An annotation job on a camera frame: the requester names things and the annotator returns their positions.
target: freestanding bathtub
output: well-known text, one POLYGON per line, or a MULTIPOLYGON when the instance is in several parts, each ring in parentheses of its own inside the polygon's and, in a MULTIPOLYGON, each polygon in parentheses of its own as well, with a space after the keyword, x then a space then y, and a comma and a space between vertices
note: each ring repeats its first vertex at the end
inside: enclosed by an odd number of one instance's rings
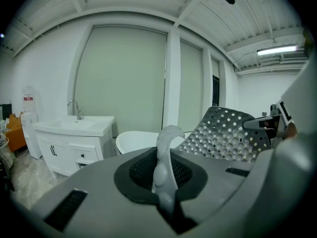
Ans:
MULTIPOLYGON (((154 147, 157 143, 158 133, 144 132, 144 131, 127 131, 121 133, 115 143, 121 154, 144 149, 147 147, 154 147)), ((179 146, 184 141, 184 138, 177 137, 170 145, 171 148, 179 146)))

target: drawer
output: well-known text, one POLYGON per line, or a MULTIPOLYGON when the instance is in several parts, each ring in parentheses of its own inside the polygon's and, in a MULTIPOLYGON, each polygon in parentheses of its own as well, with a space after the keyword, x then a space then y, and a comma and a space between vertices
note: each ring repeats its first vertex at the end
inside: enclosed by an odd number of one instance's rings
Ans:
POLYGON ((90 164, 98 161, 95 146, 82 146, 69 144, 75 162, 81 164, 90 164))

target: perforated chair back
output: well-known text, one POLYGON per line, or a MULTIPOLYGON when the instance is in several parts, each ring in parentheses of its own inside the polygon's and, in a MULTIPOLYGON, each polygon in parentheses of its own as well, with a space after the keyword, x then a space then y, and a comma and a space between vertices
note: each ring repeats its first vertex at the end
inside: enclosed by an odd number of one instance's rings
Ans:
POLYGON ((271 149, 264 130, 250 130, 243 122, 253 116, 226 108, 210 107, 177 150, 210 158, 254 162, 263 150, 271 149))

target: floor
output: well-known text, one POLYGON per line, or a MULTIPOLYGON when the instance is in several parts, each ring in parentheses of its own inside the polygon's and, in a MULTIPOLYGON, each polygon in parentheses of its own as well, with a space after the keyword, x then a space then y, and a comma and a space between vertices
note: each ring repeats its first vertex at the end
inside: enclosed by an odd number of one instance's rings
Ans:
MULTIPOLYGON (((113 142, 114 148, 119 155, 115 139, 113 139, 113 142)), ((12 172, 11 181, 15 191, 11 192, 11 196, 27 209, 31 209, 42 195, 67 178, 59 174, 57 174, 57 178, 54 178, 44 158, 41 157, 36 160, 31 157, 28 151, 21 156, 17 156, 14 160, 12 172)))

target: sink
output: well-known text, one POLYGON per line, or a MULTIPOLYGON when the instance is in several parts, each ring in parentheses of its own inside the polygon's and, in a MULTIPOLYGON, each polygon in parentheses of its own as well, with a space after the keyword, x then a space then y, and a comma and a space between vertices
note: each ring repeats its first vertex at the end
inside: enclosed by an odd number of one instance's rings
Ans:
POLYGON ((113 122, 114 117, 83 116, 82 120, 77 120, 77 116, 66 116, 37 122, 33 124, 33 128, 58 134, 102 137, 113 122))
POLYGON ((51 126, 55 128, 63 128, 63 129, 88 129, 93 124, 94 122, 89 120, 76 120, 76 121, 60 120, 60 121, 53 122, 51 126))

